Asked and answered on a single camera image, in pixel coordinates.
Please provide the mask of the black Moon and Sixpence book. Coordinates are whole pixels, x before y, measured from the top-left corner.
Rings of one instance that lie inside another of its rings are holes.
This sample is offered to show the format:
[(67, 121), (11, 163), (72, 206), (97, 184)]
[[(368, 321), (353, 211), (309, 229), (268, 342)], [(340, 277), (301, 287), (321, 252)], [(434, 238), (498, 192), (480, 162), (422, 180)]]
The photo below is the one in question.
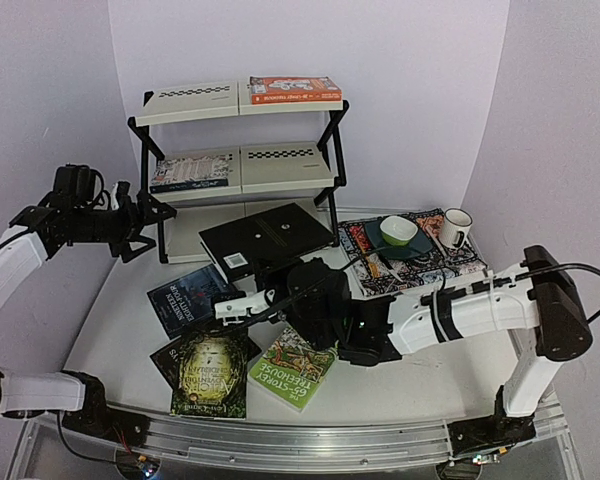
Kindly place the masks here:
[(332, 232), (296, 203), (248, 215), (199, 232), (219, 274), (233, 283), (254, 273), (254, 262), (276, 263), (328, 246)]

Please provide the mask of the floral Little Women book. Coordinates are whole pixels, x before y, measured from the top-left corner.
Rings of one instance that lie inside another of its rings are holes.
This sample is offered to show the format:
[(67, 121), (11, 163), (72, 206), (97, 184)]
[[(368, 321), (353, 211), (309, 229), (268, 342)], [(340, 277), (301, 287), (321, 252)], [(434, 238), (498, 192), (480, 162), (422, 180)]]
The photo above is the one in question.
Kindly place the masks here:
[(228, 186), (232, 159), (232, 154), (200, 154), (162, 160), (149, 190), (159, 194)]

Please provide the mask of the orange 78-Storey Treehouse book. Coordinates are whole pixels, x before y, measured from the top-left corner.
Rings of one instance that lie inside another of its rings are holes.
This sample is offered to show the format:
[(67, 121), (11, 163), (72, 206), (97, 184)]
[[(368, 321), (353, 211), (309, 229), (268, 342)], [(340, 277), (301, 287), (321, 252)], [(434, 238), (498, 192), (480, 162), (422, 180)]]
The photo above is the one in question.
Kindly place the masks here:
[(250, 77), (253, 104), (339, 102), (342, 91), (329, 77)]

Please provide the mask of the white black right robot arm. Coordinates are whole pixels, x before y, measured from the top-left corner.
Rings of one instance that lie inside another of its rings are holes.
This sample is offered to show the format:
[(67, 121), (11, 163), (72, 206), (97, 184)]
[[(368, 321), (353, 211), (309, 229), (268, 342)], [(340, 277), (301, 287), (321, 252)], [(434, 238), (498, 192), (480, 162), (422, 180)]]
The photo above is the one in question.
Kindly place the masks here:
[(592, 346), (567, 265), (533, 246), (498, 273), (354, 300), (340, 357), (308, 404), (274, 392), (287, 366), (251, 381), (247, 414), (292, 426), (532, 415), (559, 369)]

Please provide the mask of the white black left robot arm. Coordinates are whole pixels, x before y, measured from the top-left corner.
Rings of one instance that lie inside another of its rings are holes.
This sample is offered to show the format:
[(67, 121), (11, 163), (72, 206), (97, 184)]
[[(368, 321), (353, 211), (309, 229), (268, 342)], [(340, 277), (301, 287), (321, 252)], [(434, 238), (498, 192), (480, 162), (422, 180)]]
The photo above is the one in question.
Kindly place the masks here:
[[(0, 310), (65, 246), (105, 244), (124, 263), (155, 248), (144, 228), (177, 212), (145, 189), (135, 196), (129, 189), (128, 182), (119, 181), (106, 190), (102, 174), (87, 165), (59, 167), (52, 189), (17, 214), (0, 237)], [(73, 371), (17, 374), (0, 368), (0, 416), (45, 412), (74, 413), (96, 437), (108, 435), (115, 426), (105, 387), (96, 377)]]

